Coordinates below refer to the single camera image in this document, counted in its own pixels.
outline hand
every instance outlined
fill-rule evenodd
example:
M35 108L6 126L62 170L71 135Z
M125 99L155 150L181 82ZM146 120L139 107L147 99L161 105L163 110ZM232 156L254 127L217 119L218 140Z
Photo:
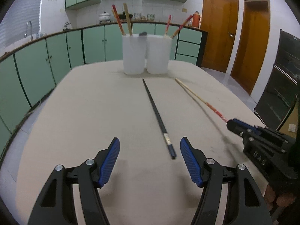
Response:
M264 199L265 199L265 202L267 203L267 207L268 207L269 211L272 210L272 208L273 208L273 202L274 202L275 198L276 198L276 194L275 194L274 190L271 188L270 185L268 185L265 190ZM287 206L293 204L295 200L296 200L296 196L294 196L292 193L284 193L277 198L276 204L279 207L287 207Z

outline black chopstick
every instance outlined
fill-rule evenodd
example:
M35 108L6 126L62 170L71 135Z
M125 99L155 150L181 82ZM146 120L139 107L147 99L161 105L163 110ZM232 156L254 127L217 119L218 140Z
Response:
M153 108L153 110L154 110L156 119L157 119L158 124L159 124L159 126L160 126L161 132L163 133L163 137L165 138L165 141L166 141L166 144L167 144L169 153L170 153L170 155L171 155L171 158L172 158L172 159L175 159L177 155L176 155L176 152L175 152L175 150L174 150L174 148L173 148L173 145L172 145L172 143L171 143L171 140L170 140L170 138L169 138L169 135L168 135L168 132L167 132L167 130L166 130L166 127L165 127L165 125L164 125L164 123L163 123L163 120L161 119L161 116L160 116L160 114L159 114L159 112L158 112L158 110L157 110L157 108L156 108L156 105L155 105L155 103L154 103L154 100L153 100L153 98L152 98L152 96L151 96L151 94L150 94L150 91L149 91L149 89L148 89L148 87L147 87L146 82L145 82L144 79L143 79L143 83L144 83L146 92L147 92L147 94L148 94L149 100L150 100L150 102L151 102L152 108Z

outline white plastic cup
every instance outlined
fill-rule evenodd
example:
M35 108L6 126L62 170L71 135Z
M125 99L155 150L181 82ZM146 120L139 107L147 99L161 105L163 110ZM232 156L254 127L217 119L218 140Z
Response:
M145 70L147 37L138 34L122 36L123 67L126 74L141 74Z
M172 39L168 36L147 36L147 64L148 73L165 74L168 72Z

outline countertop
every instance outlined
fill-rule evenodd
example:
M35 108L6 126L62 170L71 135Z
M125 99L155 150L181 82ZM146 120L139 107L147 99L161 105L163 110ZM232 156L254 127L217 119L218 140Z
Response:
M192 182L180 153L182 137L221 165L244 163L263 192L267 182L242 153L242 139L206 105L193 100L175 77L227 119L263 126L232 92L190 63L170 61L168 74L160 76L128 76L122 61L76 67L49 96L24 147L16 182L21 219L28 221L56 165L78 166L106 149L114 137L120 140L120 154L109 182L98 190L110 224L191 223L202 189ZM142 78L169 132L176 160L170 158ZM223 189L217 225L225 212L225 185ZM78 224L85 224L76 185L74 202Z

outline chopstick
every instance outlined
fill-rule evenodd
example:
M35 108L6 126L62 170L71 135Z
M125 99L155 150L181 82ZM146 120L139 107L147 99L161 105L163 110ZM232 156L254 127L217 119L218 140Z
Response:
M165 35L167 35L167 32L168 32L168 30L169 30L170 21L171 21L171 15L169 15L169 19L168 19L168 23L167 23L167 26L166 26Z
M117 22L118 22L118 25L119 25L119 27L120 27L120 30L121 30L122 35L126 35L125 32L124 32L124 30L123 30L123 27L122 27L122 25L121 25L121 21L120 21L118 12L117 12L117 10L116 10L116 6L113 5L112 8L113 8L113 11L112 11L112 12L113 12L113 14L114 14L114 16L115 16L115 19L116 19Z
M198 96L195 92L193 92L187 85L185 85L183 82L181 82L179 79L175 78L176 82L181 86L187 89L189 92L191 92L194 96L196 96L200 101L202 101L205 105L207 105L211 110L213 110L224 122L228 122L226 117L221 114L216 108L214 108L211 104L203 100L200 96Z
M176 30L175 32L174 32L174 34L171 36L171 38L173 39L178 33L179 33L179 31L191 20L191 18L192 18L193 16L192 15L190 15L184 22L183 22L183 24L182 25L180 25L179 26L179 28L178 28L178 30Z
M157 108L156 108L156 105L155 105L155 103L154 103L154 100L153 100L153 98L152 98L152 96L151 96L151 94L150 94L150 91L149 91L149 89L148 89L148 87L147 87L146 82L145 82L144 79L143 79L143 83L144 83L146 92L147 92L147 94L148 94L149 100L150 100L150 102L151 102L152 108L153 108L153 110L154 110L156 119L157 119L157 121L158 121L159 127L160 127L160 129L161 129L161 132L163 133L163 137L165 138L165 141L166 141L166 144L167 144L167 147L168 147L170 156L171 156L172 159L175 159L177 155L176 155L176 152L175 152L175 150L174 150L174 148L173 148L173 145L172 145L172 143L171 143L171 140L170 140L170 138L169 138L169 135L168 135L168 132L167 132L167 130L166 130L166 127L165 127L165 125L164 125L164 123L163 123L163 120L161 119L161 116L160 116L160 114L159 114L159 112L158 112L158 110L157 110Z
M123 3L123 6L124 6L124 10L125 10L126 21L127 21L127 25L128 25L129 34L130 34L130 36L132 36L131 22L130 22L127 3Z

